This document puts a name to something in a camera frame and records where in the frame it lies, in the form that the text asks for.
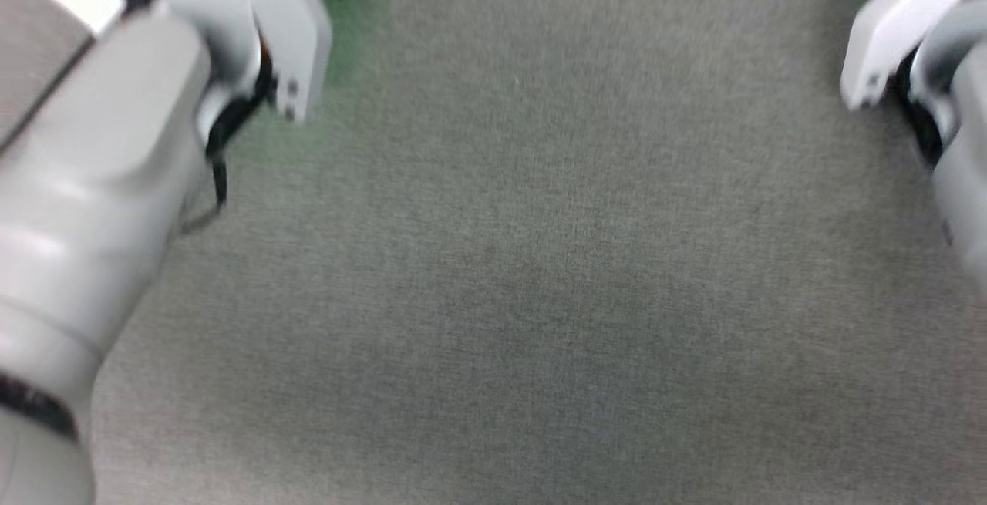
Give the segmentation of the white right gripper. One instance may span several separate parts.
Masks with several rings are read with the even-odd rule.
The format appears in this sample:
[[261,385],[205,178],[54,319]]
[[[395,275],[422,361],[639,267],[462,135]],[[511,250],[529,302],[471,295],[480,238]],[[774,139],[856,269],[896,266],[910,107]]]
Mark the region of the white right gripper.
[[850,110],[881,101],[886,82],[924,38],[968,0],[867,0],[854,16],[841,73]]

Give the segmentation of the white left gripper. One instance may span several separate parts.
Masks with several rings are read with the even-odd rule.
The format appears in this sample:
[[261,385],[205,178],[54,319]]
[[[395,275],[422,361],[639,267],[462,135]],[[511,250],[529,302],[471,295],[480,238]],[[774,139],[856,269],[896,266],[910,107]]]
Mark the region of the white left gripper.
[[236,98],[257,95],[264,60],[282,117],[302,123],[318,104],[332,47],[322,0],[155,0],[153,10],[190,23],[207,47],[211,73],[197,122],[215,123]]

